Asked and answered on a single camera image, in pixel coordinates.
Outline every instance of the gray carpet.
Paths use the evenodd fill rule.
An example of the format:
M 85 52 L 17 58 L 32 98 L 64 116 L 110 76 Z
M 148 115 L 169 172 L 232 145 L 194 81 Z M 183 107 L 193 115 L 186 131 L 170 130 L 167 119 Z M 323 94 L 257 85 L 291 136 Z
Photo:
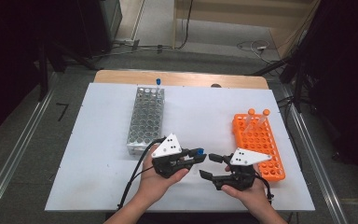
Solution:
M 144 69 L 161 71 L 203 72 L 215 74 L 243 75 L 263 68 L 265 63 L 257 59 L 218 56 L 212 54 L 184 53 L 178 51 L 143 51 L 133 54 L 111 55 L 102 57 L 96 63 L 104 69 Z M 102 213 L 48 213 L 44 207 L 54 181 L 54 175 L 60 165 L 69 136 L 74 127 L 76 116 L 95 71 L 90 71 L 78 64 L 68 67 L 41 119 L 33 138 L 27 147 L 16 173 L 7 187 L 0 202 L 0 223 L 102 223 Z M 284 96 L 281 84 L 276 77 L 265 75 L 268 85 L 277 99 Z M 7 118 L 0 128 L 0 169 L 10 150 L 16 144 L 27 119 L 31 116 L 38 96 L 35 88 Z M 61 121 L 62 106 L 69 104 Z M 335 151 L 317 116 L 313 116 L 306 105 L 304 116 L 316 147 L 324 161 L 339 198 L 358 198 L 358 168 L 354 165 L 332 161 Z M 324 201 L 318 181 L 310 166 L 308 156 L 302 147 L 296 126 L 289 117 L 289 129 L 295 136 L 296 144 L 303 162 L 304 177 L 308 185 L 315 212 L 299 213 L 300 223 L 333 223 Z M 346 203 L 344 209 L 350 223 L 358 223 L 358 204 Z M 282 213 L 287 218 L 289 213 Z M 296 216 L 291 223 L 296 223 Z

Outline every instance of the silver test tube rack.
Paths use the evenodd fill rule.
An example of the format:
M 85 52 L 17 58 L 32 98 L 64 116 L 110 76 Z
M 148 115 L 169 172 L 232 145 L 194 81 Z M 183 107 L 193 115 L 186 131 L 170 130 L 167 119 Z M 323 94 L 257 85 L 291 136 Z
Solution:
M 142 155 L 145 148 L 161 136 L 164 89 L 138 87 L 127 139 L 130 155 Z

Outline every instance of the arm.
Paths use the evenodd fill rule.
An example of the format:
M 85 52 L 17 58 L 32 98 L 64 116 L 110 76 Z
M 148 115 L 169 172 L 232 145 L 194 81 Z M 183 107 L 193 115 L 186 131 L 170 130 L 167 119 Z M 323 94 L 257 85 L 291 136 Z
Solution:
M 143 169 L 153 166 L 151 154 L 156 150 L 157 146 L 153 146 L 147 158 L 144 160 Z M 153 203 L 157 202 L 168 190 L 170 186 L 179 182 L 186 174 L 187 169 L 182 169 L 166 179 L 156 174 L 154 169 L 145 171 L 141 175 L 141 183 L 139 184 L 138 191 L 133 198 L 118 210 L 114 215 L 107 219 L 105 224 L 130 224 L 136 223 L 139 217 L 150 207 Z
M 259 172 L 257 165 L 254 165 L 254 168 Z M 231 197 L 239 199 L 261 224 L 286 223 L 269 203 L 261 180 L 255 179 L 253 186 L 244 191 L 239 191 L 228 185 L 223 186 L 222 191 Z

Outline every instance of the black equipment stand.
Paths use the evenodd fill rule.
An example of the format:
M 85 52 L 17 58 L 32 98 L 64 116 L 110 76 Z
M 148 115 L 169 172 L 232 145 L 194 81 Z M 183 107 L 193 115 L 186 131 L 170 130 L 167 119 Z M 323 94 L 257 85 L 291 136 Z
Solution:
M 291 55 L 249 75 L 249 76 L 263 76 L 274 69 L 286 65 L 286 67 L 284 67 L 283 69 L 283 72 L 279 76 L 279 79 L 281 83 L 289 83 L 290 80 L 292 80 L 293 77 L 296 76 L 295 93 L 292 102 L 295 105 L 295 108 L 298 113 L 301 113 L 301 109 L 299 105 L 301 101 L 301 89 L 305 78 L 305 65 L 306 65 L 305 61 L 307 58 L 307 50 L 310 47 L 310 45 L 314 42 L 313 38 L 315 37 L 322 22 L 329 15 L 333 6 L 334 6 L 333 3 L 329 4 L 328 1 L 322 0 L 315 12 L 315 16 L 310 25 L 309 30 L 307 34 L 304 36 L 301 43 L 299 44 L 298 48 L 296 48 Z
M 38 101 L 42 101 L 48 93 L 48 62 L 56 72 L 65 71 L 65 61 L 62 55 L 65 54 L 78 63 L 86 66 L 90 70 L 99 71 L 102 68 L 95 67 L 94 64 L 89 63 L 86 59 L 80 57 L 74 51 L 68 49 L 66 46 L 53 41 L 49 38 L 39 39 L 38 41 L 38 57 L 39 57 L 39 74 L 40 74 L 40 95 Z

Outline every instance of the wooden table edge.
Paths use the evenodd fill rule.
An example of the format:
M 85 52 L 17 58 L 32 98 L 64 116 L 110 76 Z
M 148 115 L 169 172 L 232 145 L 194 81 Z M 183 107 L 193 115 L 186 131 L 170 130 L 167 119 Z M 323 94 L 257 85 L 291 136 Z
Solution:
M 94 82 L 156 85 L 157 78 L 161 79 L 161 86 L 211 87 L 217 84 L 222 88 L 269 90 L 269 85 L 263 77 L 191 72 L 101 70 L 95 75 Z

